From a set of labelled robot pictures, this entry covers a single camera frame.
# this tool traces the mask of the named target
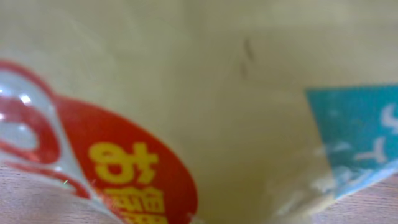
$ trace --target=food packaging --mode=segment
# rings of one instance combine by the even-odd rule
[[[1,0],[0,158],[121,223],[297,223],[396,170],[397,9]]]

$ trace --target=beige paper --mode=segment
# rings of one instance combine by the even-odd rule
[[[389,0],[0,0],[0,57],[168,144],[195,179],[199,219],[257,224],[329,197],[304,90],[397,82],[397,10]]]

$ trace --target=plastic wrapper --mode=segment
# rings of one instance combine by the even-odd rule
[[[121,223],[301,222],[396,170],[397,9],[0,0],[1,160]]]

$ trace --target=red sticker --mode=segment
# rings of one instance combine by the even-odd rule
[[[20,66],[0,62],[0,70],[23,76],[52,99],[87,181],[118,217],[134,224],[188,224],[191,221],[198,203],[195,184],[188,170],[167,146],[116,114],[52,93],[33,73]],[[37,110],[34,112],[34,117],[43,119]],[[48,130],[46,122],[30,123],[34,123],[32,129],[35,131]],[[45,147],[40,148],[39,154],[53,154],[49,146],[57,146],[51,133],[46,136],[51,136],[48,140],[52,142],[40,142]],[[22,170],[43,175],[49,172],[28,167]]]

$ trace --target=dark mark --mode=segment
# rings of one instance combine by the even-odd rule
[[[241,64],[241,76],[243,79],[246,79],[248,77],[248,68],[246,67],[246,64],[242,62]]]
[[[250,44],[250,39],[249,38],[244,40],[243,47],[244,47],[244,50],[245,50],[246,55],[248,56],[249,60],[254,62],[255,56],[254,56],[254,53],[253,53],[253,49],[251,48],[251,44]]]

